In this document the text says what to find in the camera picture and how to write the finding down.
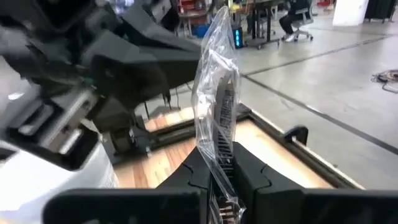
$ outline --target workbench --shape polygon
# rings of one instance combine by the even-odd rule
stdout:
[[[146,122],[148,131],[167,128],[193,119],[193,110],[166,114]],[[270,167],[306,188],[364,189],[296,139],[283,143],[283,133],[257,112],[238,118],[235,141]],[[195,138],[171,144],[148,157],[115,167],[121,188],[156,188],[169,177],[195,147]]]

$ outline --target gray floor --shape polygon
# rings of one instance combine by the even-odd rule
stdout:
[[[398,189],[398,96],[370,81],[372,74],[398,67],[398,23],[331,23],[328,15],[315,18],[308,27],[313,42],[239,50],[240,70],[248,76],[241,100],[284,130],[306,125],[308,146],[366,188]],[[277,23],[273,29],[282,35]],[[15,86],[15,74],[0,66],[1,100]],[[190,106],[189,88],[178,92],[179,106]],[[152,100],[149,112],[156,116],[163,105]],[[137,113],[145,114],[144,107]]]

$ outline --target person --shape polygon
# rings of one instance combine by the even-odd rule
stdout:
[[[294,31],[292,28],[293,21],[302,20],[303,15],[297,14],[296,11],[302,9],[309,9],[310,3],[308,0],[288,0],[288,4],[290,4],[289,11],[287,15],[279,19],[279,24],[282,29],[285,31],[284,40],[286,42],[291,42],[294,40]]]

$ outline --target black frame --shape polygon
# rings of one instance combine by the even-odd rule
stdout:
[[[286,150],[288,150],[295,157],[300,159],[305,165],[307,165],[310,169],[316,172],[320,177],[325,179],[333,187],[339,189],[359,189],[354,183],[350,182],[342,175],[335,172],[331,167],[324,164],[322,161],[319,161],[316,157],[308,153],[308,151],[304,150],[302,146],[293,141],[293,139],[295,138],[304,146],[306,145],[308,138],[308,129],[305,126],[296,126],[286,133],[282,133],[273,125],[269,124],[267,121],[258,116],[246,105],[240,103],[238,105],[238,115],[236,118],[236,122],[240,123],[243,121],[253,122],[259,129],[261,129],[261,131],[264,131],[275,141],[277,141],[281,146],[285,147]],[[195,120],[190,119],[187,121],[183,121],[181,123],[156,130],[152,132],[152,134],[158,137],[158,141],[153,142],[150,145],[151,151],[155,151],[162,147],[166,147],[181,141],[186,141],[190,138],[194,138],[196,135]],[[111,149],[111,152],[109,152],[109,147],[105,147],[105,149],[107,150],[108,155],[109,153],[114,154],[114,149]],[[112,164],[115,166],[123,161],[126,161],[128,159],[128,156],[122,154],[117,157],[110,157],[110,159]]]

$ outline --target clear plastic bag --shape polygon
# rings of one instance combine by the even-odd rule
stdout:
[[[225,155],[233,155],[232,141],[240,88],[229,9],[226,6],[214,17],[203,38],[201,49],[201,59],[192,91],[197,148],[209,166],[226,203],[232,208],[233,222],[239,223],[246,208],[239,201],[224,169],[224,166],[230,165],[229,158]],[[227,89],[229,91],[221,100],[220,88],[225,88],[222,94],[227,93]],[[221,146],[228,150],[221,151]]]

